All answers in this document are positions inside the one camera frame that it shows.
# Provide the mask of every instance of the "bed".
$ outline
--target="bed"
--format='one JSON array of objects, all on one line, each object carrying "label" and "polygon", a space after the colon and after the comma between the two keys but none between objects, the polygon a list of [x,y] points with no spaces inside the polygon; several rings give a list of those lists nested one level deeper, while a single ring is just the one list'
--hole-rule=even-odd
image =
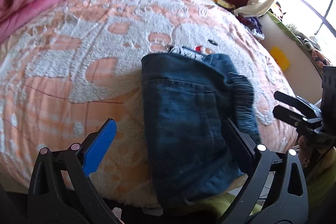
[{"label": "bed", "polygon": [[0,172],[28,187],[42,147],[81,143],[113,118],[117,135],[91,180],[105,198],[158,207],[143,134],[140,61],[170,44],[228,54],[253,85],[263,143],[279,152],[294,145],[295,129],[272,114],[276,90],[294,95],[285,76],[211,0],[64,0],[0,46]]}]

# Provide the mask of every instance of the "wall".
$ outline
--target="wall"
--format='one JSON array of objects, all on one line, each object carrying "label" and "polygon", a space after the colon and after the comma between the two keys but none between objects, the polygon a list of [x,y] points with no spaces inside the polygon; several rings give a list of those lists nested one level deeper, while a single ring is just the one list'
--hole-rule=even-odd
[{"label": "wall", "polygon": [[259,21],[265,35],[261,44],[268,51],[277,46],[291,63],[284,75],[294,93],[315,104],[322,97],[322,80],[314,65],[267,14],[260,17]]}]

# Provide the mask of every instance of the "jeans pocket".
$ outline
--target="jeans pocket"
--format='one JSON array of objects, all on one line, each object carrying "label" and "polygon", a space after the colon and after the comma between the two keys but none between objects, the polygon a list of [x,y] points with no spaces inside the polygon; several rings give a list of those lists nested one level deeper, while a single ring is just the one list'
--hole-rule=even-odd
[{"label": "jeans pocket", "polygon": [[156,79],[143,83],[142,96],[153,177],[182,174],[214,155],[221,120],[211,87]]}]

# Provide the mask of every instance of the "denim fabric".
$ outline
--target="denim fabric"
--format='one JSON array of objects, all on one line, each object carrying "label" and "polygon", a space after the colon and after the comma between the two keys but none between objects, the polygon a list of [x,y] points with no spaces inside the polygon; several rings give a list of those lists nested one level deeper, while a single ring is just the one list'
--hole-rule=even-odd
[{"label": "denim fabric", "polygon": [[228,150],[221,121],[230,117],[255,143],[253,88],[229,56],[197,61],[172,53],[142,59],[148,162],[157,199],[176,208],[224,192],[241,172]]}]

